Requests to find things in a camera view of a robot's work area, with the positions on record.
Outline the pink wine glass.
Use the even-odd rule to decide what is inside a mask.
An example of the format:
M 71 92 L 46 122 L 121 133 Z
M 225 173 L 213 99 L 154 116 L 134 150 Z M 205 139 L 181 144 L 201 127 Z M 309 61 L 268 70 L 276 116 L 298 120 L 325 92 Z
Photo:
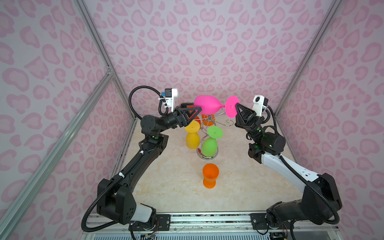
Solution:
M 237 115 L 237 103 L 239 103 L 239 99 L 236 96 L 229 97 L 226 103 L 223 105 L 216 97 L 199 95 L 194 101 L 194 106 L 202 108 L 202 115 L 214 115 L 220 109 L 225 108 L 226 115 L 229 118 L 234 118 Z

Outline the green wine glass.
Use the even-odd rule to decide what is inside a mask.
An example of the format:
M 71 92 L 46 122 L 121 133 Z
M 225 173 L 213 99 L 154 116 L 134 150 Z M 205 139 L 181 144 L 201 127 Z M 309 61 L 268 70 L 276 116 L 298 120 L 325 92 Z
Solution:
M 208 138 L 206 138 L 201 147 L 201 153 L 206 158 L 214 157 L 218 150 L 217 140 L 223 137 L 223 131 L 217 126 L 211 126 L 207 130 Z

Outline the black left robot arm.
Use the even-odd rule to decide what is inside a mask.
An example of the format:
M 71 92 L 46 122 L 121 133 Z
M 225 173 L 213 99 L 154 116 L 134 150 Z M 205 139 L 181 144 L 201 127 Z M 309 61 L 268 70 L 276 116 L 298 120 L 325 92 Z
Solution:
M 100 216 L 110 219 L 105 227 L 132 223 L 144 223 L 147 228 L 155 225 L 156 209 L 136 202 L 133 196 L 135 186 L 151 163 L 167 147 L 169 137 L 163 132 L 187 127 L 201 111 L 201 107 L 183 103 L 162 117 L 142 117 L 140 125 L 145 137 L 138 144 L 138 152 L 118 174 L 110 180 L 102 180 L 98 185 L 95 206 Z

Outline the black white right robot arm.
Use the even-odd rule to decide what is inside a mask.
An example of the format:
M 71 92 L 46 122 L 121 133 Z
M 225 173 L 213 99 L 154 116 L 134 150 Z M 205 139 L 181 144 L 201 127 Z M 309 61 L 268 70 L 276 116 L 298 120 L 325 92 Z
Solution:
M 341 218 L 341 197 L 335 179 L 329 174 L 318 174 L 282 155 L 286 139 L 273 125 L 272 132 L 262 127 L 264 117 L 239 103 L 235 126 L 244 129 L 251 141 L 248 155 L 259 164 L 267 166 L 294 184 L 303 194 L 299 200 L 277 202 L 266 210 L 266 224 L 279 228 L 287 221 L 310 221 L 316 225 L 336 225 Z

